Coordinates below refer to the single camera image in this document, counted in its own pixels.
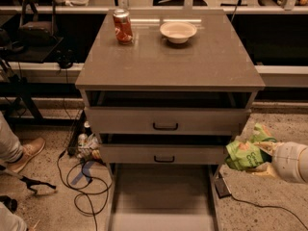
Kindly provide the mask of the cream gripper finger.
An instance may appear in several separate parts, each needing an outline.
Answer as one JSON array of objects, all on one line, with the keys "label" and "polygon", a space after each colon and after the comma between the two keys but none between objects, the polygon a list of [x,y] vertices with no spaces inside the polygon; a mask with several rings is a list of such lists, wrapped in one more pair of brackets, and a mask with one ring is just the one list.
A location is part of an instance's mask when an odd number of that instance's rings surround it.
[{"label": "cream gripper finger", "polygon": [[263,163],[255,168],[248,169],[247,172],[260,177],[279,178],[275,168],[269,162]]},{"label": "cream gripper finger", "polygon": [[269,154],[269,155],[273,155],[277,144],[275,142],[272,141],[258,141],[255,142],[255,145],[261,149],[262,151],[264,151],[265,153]]}]

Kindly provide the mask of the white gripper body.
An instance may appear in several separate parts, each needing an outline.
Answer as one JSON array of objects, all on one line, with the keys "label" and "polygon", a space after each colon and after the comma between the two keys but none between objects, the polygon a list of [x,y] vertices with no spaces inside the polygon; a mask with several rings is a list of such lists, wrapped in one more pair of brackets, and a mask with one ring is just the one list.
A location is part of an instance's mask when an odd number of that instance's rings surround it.
[{"label": "white gripper body", "polygon": [[272,153],[271,164],[278,176],[292,183],[303,183],[299,172],[299,158],[304,145],[292,141],[279,143]]}]

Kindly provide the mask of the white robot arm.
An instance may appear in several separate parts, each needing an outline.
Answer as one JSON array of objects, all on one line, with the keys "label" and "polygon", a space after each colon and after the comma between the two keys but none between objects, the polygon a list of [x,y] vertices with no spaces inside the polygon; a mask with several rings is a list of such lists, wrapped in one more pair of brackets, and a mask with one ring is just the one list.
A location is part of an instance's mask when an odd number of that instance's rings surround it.
[{"label": "white robot arm", "polygon": [[308,183],[308,145],[292,141],[258,142],[257,145],[271,155],[271,162],[249,169],[249,173],[292,183]]}]

